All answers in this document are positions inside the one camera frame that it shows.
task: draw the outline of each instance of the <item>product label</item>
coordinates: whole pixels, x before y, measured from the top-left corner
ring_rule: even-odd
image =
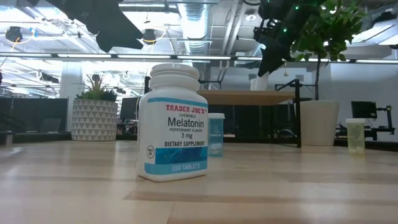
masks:
[[[190,100],[156,97],[148,99],[146,111],[155,111],[156,136],[146,150],[145,171],[167,175],[207,168],[208,105]]]

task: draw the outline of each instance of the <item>tree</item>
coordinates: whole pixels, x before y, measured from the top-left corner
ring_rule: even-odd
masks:
[[[294,42],[292,52],[300,52],[295,61],[309,61],[317,57],[315,100],[319,100],[319,72],[321,59],[346,61],[341,54],[351,44],[353,35],[360,33],[365,13],[354,3],[343,5],[342,0],[327,0],[319,7],[320,16],[311,16]]]

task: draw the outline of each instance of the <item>green leafy plant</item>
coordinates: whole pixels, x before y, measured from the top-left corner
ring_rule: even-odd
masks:
[[[360,33],[362,18],[365,13],[358,5],[343,5],[342,0],[327,0],[324,9],[319,8],[320,16],[311,16],[304,25],[293,46],[292,52],[300,52],[296,61],[309,61],[317,58],[317,75],[315,80],[315,100],[319,100],[319,72],[321,59],[345,61],[341,52],[347,50],[347,42],[351,44],[353,35]]]
[[[113,90],[106,90],[108,85],[101,86],[104,76],[93,75],[93,78],[91,78],[87,75],[87,77],[90,80],[91,86],[83,84],[88,88],[88,91],[82,92],[80,95],[77,94],[76,99],[116,101],[118,94]]]

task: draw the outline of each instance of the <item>white planter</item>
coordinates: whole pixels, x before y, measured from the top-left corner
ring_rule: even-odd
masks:
[[[333,146],[339,103],[318,100],[300,103],[301,137],[305,146]]]
[[[76,141],[114,141],[118,104],[103,100],[73,101],[72,139]]]

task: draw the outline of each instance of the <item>computer monitor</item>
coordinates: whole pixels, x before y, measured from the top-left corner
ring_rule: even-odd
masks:
[[[352,101],[353,118],[377,118],[376,102]]]
[[[136,119],[137,100],[139,101],[138,97],[123,98],[120,119]]]

